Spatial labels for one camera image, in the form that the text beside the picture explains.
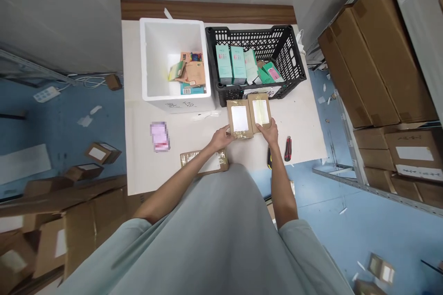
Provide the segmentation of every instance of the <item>white paper sheet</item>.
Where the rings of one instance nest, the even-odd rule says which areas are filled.
[[[9,183],[50,169],[51,161],[46,150],[46,144],[36,145],[0,156],[0,184]]]
[[[246,106],[233,106],[231,107],[232,124],[235,131],[248,131],[248,114],[246,112]]]

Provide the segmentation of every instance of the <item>shelf rack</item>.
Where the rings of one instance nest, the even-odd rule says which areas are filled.
[[[355,1],[348,0],[346,4],[352,4]],[[443,11],[439,0],[397,0],[397,2],[432,101],[437,110],[440,123],[443,123]],[[368,185],[363,170],[363,160],[353,135],[352,124],[348,121],[349,117],[337,91],[335,94],[341,110],[341,118],[353,165],[336,164],[336,171],[324,172],[313,168],[312,172],[443,218],[443,209],[384,192]],[[346,169],[349,171],[349,168],[352,168],[355,172],[355,179],[339,176],[342,170]]]

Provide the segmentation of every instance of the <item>white styrofoam box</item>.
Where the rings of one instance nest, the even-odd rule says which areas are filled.
[[[216,108],[203,22],[141,18],[140,44],[143,100],[168,113],[203,112]],[[180,82],[168,81],[169,69],[180,61],[181,52],[203,54],[206,93],[181,95]]]

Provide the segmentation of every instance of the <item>paper scrap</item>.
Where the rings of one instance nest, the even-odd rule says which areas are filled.
[[[80,118],[80,120],[77,121],[77,124],[86,128],[87,126],[89,126],[91,124],[92,120],[93,120],[93,118],[91,118],[89,115],[86,115],[84,118]]]
[[[102,107],[100,105],[95,106],[93,109],[91,109],[91,111],[89,112],[90,115],[93,115],[95,113],[97,113],[97,111],[99,109],[102,109]]]

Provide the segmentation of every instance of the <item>hand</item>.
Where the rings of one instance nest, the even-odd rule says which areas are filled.
[[[229,125],[225,125],[223,128],[217,130],[212,136],[212,139],[209,142],[208,147],[211,148],[211,150],[213,150],[214,153],[220,149],[227,147],[234,140],[234,136],[226,132],[228,128]]]
[[[271,118],[271,126],[268,129],[256,124],[258,130],[263,134],[263,137],[268,142],[269,146],[278,146],[278,129],[274,118]]]

